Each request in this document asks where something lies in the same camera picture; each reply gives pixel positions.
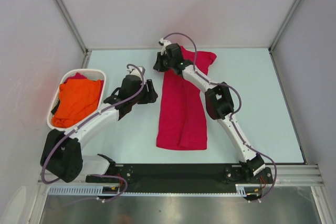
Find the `white basket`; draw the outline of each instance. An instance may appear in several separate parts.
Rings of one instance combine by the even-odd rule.
[[[99,102],[98,102],[98,107],[99,105],[101,104],[102,102],[102,99],[103,99],[103,94],[104,94],[104,89],[105,89],[105,84],[106,84],[106,75],[103,71],[101,70],[98,70],[98,69],[87,69],[87,68],[82,68],[82,69],[74,69],[72,71],[69,71],[67,72],[61,82],[60,82],[60,85],[62,83],[65,82],[65,80],[68,78],[68,77],[71,77],[71,76],[74,76],[76,73],[80,73],[82,74],[83,76],[85,76],[86,78],[88,78],[89,80],[92,80],[92,81],[97,81],[97,80],[102,80],[104,81],[104,84],[103,84],[103,87],[101,89],[101,94],[100,94],[100,99],[99,99]],[[58,94],[59,94],[59,86],[57,87],[57,91],[55,93],[55,96],[54,96],[54,99],[50,105],[50,108],[49,108],[49,113],[48,113],[48,117],[47,117],[47,124],[48,126],[51,128],[51,129],[57,129],[59,131],[64,131],[66,128],[58,128],[58,127],[55,127],[53,126],[53,123],[51,122],[51,119],[53,118],[53,114],[51,113],[52,109],[57,105],[58,103]]]

